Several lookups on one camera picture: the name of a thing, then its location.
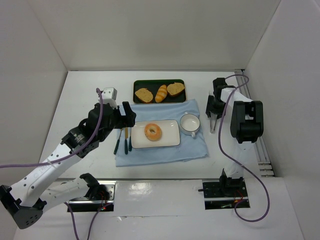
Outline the pink glazed donut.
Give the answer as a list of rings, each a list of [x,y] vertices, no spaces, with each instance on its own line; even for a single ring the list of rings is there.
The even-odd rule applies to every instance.
[[[152,142],[156,142],[162,137],[162,129],[155,123],[148,123],[144,128],[146,138]]]

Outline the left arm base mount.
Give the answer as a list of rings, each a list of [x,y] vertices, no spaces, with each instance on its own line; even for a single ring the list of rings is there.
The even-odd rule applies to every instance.
[[[114,211],[114,198],[116,182],[108,180],[99,180],[99,187],[94,189],[83,197],[77,197],[68,202],[71,210],[75,213]]]

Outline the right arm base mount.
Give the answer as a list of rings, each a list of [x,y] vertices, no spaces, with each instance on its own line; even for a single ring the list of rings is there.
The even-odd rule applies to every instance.
[[[206,210],[233,209],[238,203],[238,208],[250,208],[250,201],[246,183],[240,186],[220,186],[218,181],[204,181],[198,192],[203,194]]]

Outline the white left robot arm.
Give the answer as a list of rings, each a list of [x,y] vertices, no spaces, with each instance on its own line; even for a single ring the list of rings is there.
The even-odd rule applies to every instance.
[[[176,122],[187,114],[199,115],[195,100],[169,105],[118,106],[111,98],[100,97],[88,117],[68,132],[55,151],[19,182],[0,187],[0,200],[18,228],[26,229],[42,214],[76,197],[94,198],[103,187],[89,173],[60,188],[51,184],[71,166],[84,159],[115,129],[130,128],[132,153],[117,152],[117,167],[150,166],[187,162],[208,156],[202,134],[182,134]]]

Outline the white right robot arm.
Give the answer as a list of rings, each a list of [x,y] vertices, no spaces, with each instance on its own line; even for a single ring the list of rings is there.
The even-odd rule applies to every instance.
[[[209,94],[205,114],[210,119],[210,132],[216,129],[216,122],[222,119],[225,108],[232,109],[230,134],[235,139],[235,148],[230,163],[223,168],[220,185],[226,188],[240,186],[246,163],[245,152],[250,150],[264,131],[263,103],[241,94],[236,87],[228,85],[224,77],[212,81],[213,93]]]

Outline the metal tongs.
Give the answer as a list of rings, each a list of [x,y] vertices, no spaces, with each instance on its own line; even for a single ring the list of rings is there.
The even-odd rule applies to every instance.
[[[210,133],[211,134],[213,134],[215,132],[216,123],[217,123],[217,116],[213,114],[209,117],[209,126],[210,126]]]

